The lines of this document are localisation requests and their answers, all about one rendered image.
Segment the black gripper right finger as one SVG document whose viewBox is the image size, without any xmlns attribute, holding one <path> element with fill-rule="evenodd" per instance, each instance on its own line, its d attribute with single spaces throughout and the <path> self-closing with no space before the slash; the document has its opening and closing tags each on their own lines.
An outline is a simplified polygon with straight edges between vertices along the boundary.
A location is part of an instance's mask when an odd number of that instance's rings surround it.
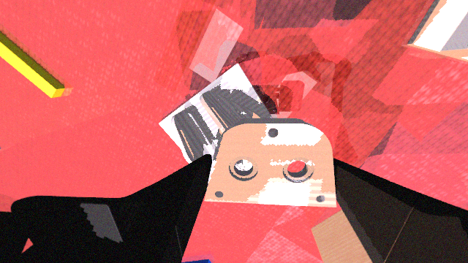
<svg viewBox="0 0 468 263">
<path fill-rule="evenodd" d="M 468 263 L 468 210 L 333 158 L 336 201 L 372 263 Z"/>
</svg>

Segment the yellow long flat bar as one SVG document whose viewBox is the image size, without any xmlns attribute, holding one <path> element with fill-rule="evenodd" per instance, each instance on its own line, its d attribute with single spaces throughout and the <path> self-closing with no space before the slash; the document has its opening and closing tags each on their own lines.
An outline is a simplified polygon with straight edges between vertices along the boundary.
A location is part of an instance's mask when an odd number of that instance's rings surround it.
<svg viewBox="0 0 468 263">
<path fill-rule="evenodd" d="M 43 68 L 20 51 L 0 33 L 0 56 L 7 60 L 20 73 L 32 81 L 51 98 L 60 97 L 65 87 L 50 76 Z"/>
</svg>

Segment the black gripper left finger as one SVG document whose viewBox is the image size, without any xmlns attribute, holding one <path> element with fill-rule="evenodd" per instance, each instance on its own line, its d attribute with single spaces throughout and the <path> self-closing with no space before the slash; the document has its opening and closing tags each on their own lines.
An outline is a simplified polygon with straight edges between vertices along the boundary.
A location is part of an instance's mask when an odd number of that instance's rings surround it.
<svg viewBox="0 0 468 263">
<path fill-rule="evenodd" d="M 29 239 L 112 248 L 119 263 L 181 263 L 211 172 L 205 154 L 120 198 L 32 196 L 16 200 Z"/>
</svg>

